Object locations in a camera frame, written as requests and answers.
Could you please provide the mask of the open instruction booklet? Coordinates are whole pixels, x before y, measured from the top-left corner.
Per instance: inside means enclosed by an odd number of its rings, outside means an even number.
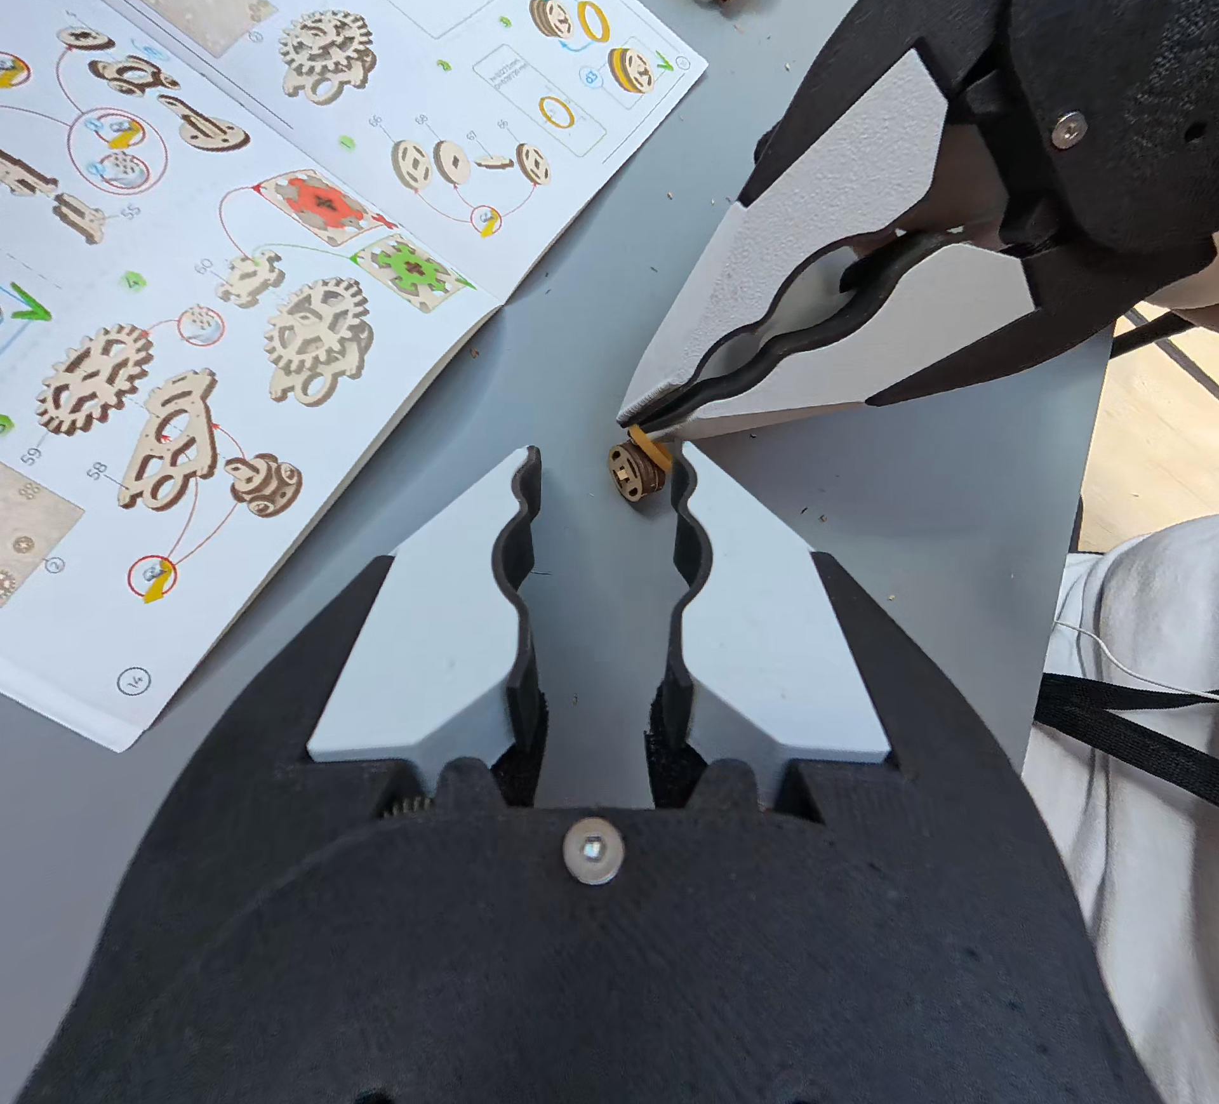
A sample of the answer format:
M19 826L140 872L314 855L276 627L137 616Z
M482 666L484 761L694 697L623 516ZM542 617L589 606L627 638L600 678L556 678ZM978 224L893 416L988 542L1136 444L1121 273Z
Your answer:
M124 751L706 68L636 0L1 0L2 696Z

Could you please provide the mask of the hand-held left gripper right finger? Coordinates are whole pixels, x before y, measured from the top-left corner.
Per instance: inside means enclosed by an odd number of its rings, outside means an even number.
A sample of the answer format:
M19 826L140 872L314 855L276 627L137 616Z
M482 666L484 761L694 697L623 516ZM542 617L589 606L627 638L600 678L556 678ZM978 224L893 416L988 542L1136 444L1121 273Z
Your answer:
M680 808L716 761L780 802L790 761L879 764L890 743L808 543L701 449L671 477L674 606L647 725L656 808Z

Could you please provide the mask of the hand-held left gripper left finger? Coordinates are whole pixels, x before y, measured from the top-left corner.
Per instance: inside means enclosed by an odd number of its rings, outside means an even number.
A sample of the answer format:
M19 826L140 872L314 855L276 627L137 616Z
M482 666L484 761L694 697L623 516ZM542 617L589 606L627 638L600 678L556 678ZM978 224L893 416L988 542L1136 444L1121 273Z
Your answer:
M447 762L474 758L507 803L533 803L547 710L520 587L540 472L537 447L515 449L393 551L313 761L405 761L433 794Z

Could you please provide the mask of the person's white clothing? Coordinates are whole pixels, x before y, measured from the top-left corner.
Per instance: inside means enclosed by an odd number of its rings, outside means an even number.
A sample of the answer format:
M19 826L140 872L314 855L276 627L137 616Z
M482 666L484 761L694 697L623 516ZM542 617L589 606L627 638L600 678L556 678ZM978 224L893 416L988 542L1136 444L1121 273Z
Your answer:
M1043 671L1215 696L1216 517L1070 555ZM1049 728L1023 779L1150 1080L1165 1102L1216 1102L1216 806Z

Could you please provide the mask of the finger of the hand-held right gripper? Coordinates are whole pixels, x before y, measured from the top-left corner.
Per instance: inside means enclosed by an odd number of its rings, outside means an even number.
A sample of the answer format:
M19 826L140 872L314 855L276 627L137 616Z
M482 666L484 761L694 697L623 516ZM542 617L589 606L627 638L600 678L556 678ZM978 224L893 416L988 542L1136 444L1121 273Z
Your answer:
M908 234L853 264L841 285L832 316L651 409L623 409L622 423L689 442L861 406L1033 308L1019 260L949 236Z
M832 316L860 242L931 189L945 114L907 53L750 205L732 204L647 344L617 423Z

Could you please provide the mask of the small wooden pulley wheel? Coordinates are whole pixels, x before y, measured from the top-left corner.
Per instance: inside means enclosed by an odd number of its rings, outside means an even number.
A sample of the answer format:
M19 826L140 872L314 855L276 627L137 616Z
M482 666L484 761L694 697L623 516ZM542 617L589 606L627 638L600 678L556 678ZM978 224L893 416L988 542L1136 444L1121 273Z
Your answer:
M636 442L622 440L610 448L607 468L621 496L637 504L664 488L671 465L657 463Z

